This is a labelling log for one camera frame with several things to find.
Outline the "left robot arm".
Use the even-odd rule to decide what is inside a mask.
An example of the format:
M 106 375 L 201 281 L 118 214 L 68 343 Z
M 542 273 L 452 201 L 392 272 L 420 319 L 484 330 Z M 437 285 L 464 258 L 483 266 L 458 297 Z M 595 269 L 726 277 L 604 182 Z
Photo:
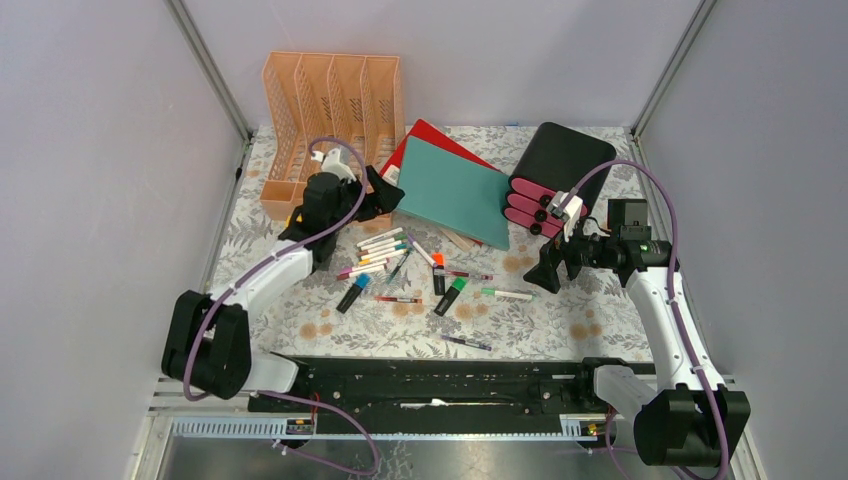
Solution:
M 404 195 L 373 167 L 366 168 L 361 180 L 334 172 L 311 176 L 301 205 L 269 253 L 208 293 L 187 290 L 177 298 L 161 361 L 163 374 L 181 381 L 189 401 L 272 391 L 285 410 L 304 407 L 311 387 L 297 375 L 297 364 L 253 349 L 250 324 L 285 291 L 325 266 L 341 228 L 392 212 Z

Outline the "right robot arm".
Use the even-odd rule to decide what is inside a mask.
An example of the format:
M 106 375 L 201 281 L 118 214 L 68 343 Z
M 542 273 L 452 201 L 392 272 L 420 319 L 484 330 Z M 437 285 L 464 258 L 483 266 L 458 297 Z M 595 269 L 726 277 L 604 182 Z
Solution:
M 535 218 L 551 220 L 559 230 L 540 249 L 525 281 L 556 293 L 559 267 L 571 280 L 584 268 L 616 274 L 643 323 L 657 382 L 650 387 L 620 362 L 600 363 L 575 382 L 575 402 L 589 412 L 608 404 L 630 421 L 647 465 L 728 467 L 751 407 L 744 393 L 728 389 L 689 331 L 694 322 L 672 243 L 653 238 L 644 200 L 609 201 L 609 234 L 588 235 L 581 199 L 564 199 L 559 193 L 541 200 Z

